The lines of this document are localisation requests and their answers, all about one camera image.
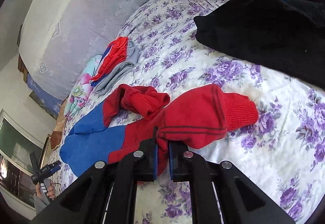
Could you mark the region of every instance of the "floral bedspread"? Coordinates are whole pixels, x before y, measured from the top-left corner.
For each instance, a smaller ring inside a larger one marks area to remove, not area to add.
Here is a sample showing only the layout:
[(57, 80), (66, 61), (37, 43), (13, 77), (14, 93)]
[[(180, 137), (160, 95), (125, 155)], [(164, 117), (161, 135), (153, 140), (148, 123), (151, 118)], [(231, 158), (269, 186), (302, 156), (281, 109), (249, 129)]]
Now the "floral bedspread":
[[(121, 83), (151, 85), (174, 100), (192, 88), (215, 83), (224, 92), (249, 96), (258, 107), (258, 122), (194, 151), (211, 162), (233, 162), (303, 224), (325, 193), (325, 93), (198, 43), (193, 17), (208, 14), (227, 1), (151, 0), (144, 4), (119, 33), (141, 47), (138, 65), (113, 89)], [(108, 94), (90, 95), (84, 108), (67, 123), (61, 144), (72, 126)], [(140, 118), (122, 111), (111, 126)], [(51, 159), (58, 158), (58, 151), (53, 152)], [(63, 189), (75, 179), (67, 164), (54, 175)], [(139, 183), (135, 223), (192, 223), (191, 214), (188, 183), (173, 183), (167, 171), (154, 183)]]

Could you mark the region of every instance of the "person's hand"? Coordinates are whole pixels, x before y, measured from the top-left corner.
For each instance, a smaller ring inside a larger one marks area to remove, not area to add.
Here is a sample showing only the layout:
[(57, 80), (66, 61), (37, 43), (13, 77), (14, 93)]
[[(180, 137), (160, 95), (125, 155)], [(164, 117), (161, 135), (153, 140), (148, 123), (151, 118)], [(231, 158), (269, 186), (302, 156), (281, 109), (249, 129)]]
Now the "person's hand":
[[(35, 186), (35, 189), (36, 189), (36, 195), (38, 198), (41, 198), (42, 197), (42, 193), (41, 193), (41, 186), (40, 186), (40, 183), (37, 183), (37, 185)], [(56, 199), (56, 195), (55, 195), (55, 189), (54, 189), (54, 186), (53, 186), (53, 181), (51, 180), (51, 185), (49, 186), (48, 188), (48, 192), (46, 194), (49, 198), (52, 198), (52, 199)]]

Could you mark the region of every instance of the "folded red shirt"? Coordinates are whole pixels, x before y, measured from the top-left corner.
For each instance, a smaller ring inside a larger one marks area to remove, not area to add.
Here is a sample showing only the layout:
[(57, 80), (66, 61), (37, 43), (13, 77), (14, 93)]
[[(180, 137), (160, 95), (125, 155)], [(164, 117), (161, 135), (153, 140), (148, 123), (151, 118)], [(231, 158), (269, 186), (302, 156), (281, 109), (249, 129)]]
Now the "folded red shirt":
[(101, 76), (109, 74), (116, 65), (125, 61), (128, 40), (129, 38), (120, 36), (108, 45), (108, 47), (110, 47), (110, 51), (103, 59), (103, 63), (98, 70), (98, 74), (95, 75), (90, 81), (99, 80)]

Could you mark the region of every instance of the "white lace curtain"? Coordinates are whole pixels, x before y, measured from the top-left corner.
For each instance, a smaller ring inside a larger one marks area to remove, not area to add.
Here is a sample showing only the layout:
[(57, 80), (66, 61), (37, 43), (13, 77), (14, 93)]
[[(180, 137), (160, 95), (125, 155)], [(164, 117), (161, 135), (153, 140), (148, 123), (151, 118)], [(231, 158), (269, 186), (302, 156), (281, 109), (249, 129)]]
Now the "white lace curtain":
[(148, 0), (33, 0), (20, 55), (32, 78), (66, 98), (88, 60), (102, 54), (119, 28)]

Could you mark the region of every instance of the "ribbed cuff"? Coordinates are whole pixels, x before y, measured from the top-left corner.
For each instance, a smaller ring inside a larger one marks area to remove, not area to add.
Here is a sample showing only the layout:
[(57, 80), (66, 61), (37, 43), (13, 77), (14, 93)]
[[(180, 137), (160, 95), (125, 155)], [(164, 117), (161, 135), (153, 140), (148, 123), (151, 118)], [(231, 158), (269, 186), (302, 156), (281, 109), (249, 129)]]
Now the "ribbed cuff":
[(247, 96), (237, 93), (224, 93), (227, 131), (252, 125), (257, 122), (258, 111), (254, 102)]

